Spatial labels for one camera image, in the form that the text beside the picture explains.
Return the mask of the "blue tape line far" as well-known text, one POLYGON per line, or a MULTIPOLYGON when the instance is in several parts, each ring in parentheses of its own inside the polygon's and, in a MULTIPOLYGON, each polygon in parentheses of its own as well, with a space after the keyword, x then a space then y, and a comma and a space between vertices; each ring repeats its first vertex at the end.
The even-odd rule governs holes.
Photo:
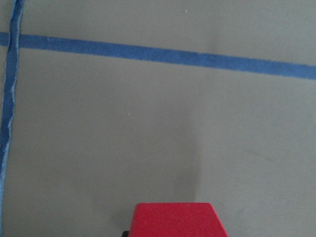
POLYGON ((312 65, 246 57, 35 35, 21 35, 19 45, 27 49, 208 67, 300 79, 315 80, 316 78, 316 68, 312 65))

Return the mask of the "blue tape line left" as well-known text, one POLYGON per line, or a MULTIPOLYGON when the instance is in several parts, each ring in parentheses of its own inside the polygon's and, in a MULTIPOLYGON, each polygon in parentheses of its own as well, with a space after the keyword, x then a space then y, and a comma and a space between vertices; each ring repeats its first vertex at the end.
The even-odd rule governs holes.
POLYGON ((0 126, 0 223, 3 223, 3 198, 4 186, 12 139, 12 122, 15 115, 15 87, 19 67, 19 38, 20 26, 24 10, 24 1, 15 0, 11 19, 9 21, 9 32, 7 37, 7 53, 5 61, 5 74, 1 110, 0 126))

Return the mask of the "blue tape line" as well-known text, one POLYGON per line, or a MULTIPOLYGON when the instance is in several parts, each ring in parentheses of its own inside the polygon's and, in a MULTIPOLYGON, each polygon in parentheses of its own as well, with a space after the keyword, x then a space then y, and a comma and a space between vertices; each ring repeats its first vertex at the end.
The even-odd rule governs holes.
POLYGON ((312 65, 246 57, 35 35, 21 35, 19 45, 27 49, 208 67, 300 79, 315 80, 316 78, 316 68, 312 65))
POLYGON ((0 126, 0 223, 3 223, 3 198, 4 186, 12 139, 12 122, 15 115, 15 87, 19 67, 19 38, 20 26, 24 10, 24 1, 15 0, 11 19, 9 21, 9 32, 7 37, 7 53, 5 61, 5 74, 1 110, 0 126))

